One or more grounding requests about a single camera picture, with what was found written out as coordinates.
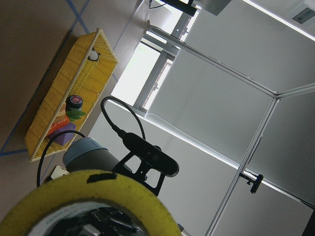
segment purple box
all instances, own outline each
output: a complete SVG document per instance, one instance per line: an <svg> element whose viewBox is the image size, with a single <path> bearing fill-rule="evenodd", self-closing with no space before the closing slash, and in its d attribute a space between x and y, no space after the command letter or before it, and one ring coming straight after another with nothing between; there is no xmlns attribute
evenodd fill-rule
<svg viewBox="0 0 315 236"><path fill-rule="evenodd" d="M54 137L56 134L59 134L62 131L66 131L66 130L75 130L77 126L74 123L69 122L69 124L67 124L64 127L61 127L60 129L52 132L50 135L48 135L47 137L49 139L51 139L52 137ZM54 142L63 146L65 145L67 142L69 142L71 139L73 139L74 133L68 133L68 134L63 134L59 137L57 137Z"/></svg>

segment light strip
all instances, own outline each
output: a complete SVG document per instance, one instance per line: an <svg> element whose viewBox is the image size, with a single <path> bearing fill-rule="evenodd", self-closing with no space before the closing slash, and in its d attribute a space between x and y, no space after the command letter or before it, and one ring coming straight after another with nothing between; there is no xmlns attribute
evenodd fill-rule
<svg viewBox="0 0 315 236"><path fill-rule="evenodd" d="M280 21L281 23L285 24L286 26L289 26L291 29L303 34L304 36L306 36L307 38L315 41L315 37L310 35L309 33L306 33L305 31L301 30L300 28L298 28L297 26L294 26L293 24L291 24L290 22L282 19L281 17L277 16L276 14L268 11L267 9L263 8L262 6L252 2L251 0L243 0L244 2L246 2L247 4L257 8L258 10L262 11L263 13L267 14L268 16L271 16L272 18L276 19L277 21Z"/></svg>

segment yellow wicker basket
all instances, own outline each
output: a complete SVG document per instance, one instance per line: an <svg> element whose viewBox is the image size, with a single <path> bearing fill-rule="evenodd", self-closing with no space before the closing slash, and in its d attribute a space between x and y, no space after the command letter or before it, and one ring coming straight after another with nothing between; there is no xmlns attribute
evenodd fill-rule
<svg viewBox="0 0 315 236"><path fill-rule="evenodd" d="M87 60L92 48L100 53L98 61ZM73 122L77 126L76 130L81 129L117 64L118 59L101 29L78 38L58 71L26 134L25 142L30 161L33 162L41 157L49 142L45 136L68 95L76 94L83 98L82 111L86 115ZM67 150L73 140L74 138L64 146L53 142L47 154Z"/></svg>

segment yellow ring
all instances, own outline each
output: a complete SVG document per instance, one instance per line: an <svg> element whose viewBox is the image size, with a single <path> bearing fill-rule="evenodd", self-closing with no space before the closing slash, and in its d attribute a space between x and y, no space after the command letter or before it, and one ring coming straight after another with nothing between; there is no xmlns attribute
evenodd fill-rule
<svg viewBox="0 0 315 236"><path fill-rule="evenodd" d="M21 200L0 224L0 235L24 236L60 207L85 201L113 203L129 211L150 236L180 236L176 222L158 198L140 183L105 171L78 171L48 182ZM91 176L99 180L89 182Z"/></svg>

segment white panel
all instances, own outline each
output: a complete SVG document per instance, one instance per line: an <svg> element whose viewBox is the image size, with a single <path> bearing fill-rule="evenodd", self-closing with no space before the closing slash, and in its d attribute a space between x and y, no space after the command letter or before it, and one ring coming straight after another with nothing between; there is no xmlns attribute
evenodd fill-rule
<svg viewBox="0 0 315 236"><path fill-rule="evenodd" d="M312 212L264 184L251 194L241 178L214 236L301 236Z"/></svg>
<svg viewBox="0 0 315 236"><path fill-rule="evenodd" d="M147 118L157 115L240 163L270 102L263 92L180 51Z"/></svg>
<svg viewBox="0 0 315 236"><path fill-rule="evenodd" d="M278 92L315 82L315 42L241 0L201 11L186 42Z"/></svg>
<svg viewBox="0 0 315 236"><path fill-rule="evenodd" d="M137 132L133 116L111 103L106 110L112 121L125 131ZM158 145L180 166L179 174L165 178L159 198L174 219L194 236L204 236L219 208L236 170L201 150L142 120L147 140ZM101 114L90 137L109 148L118 159L127 153L122 140Z"/></svg>
<svg viewBox="0 0 315 236"><path fill-rule="evenodd" d="M315 205L315 93L283 98L249 169Z"/></svg>

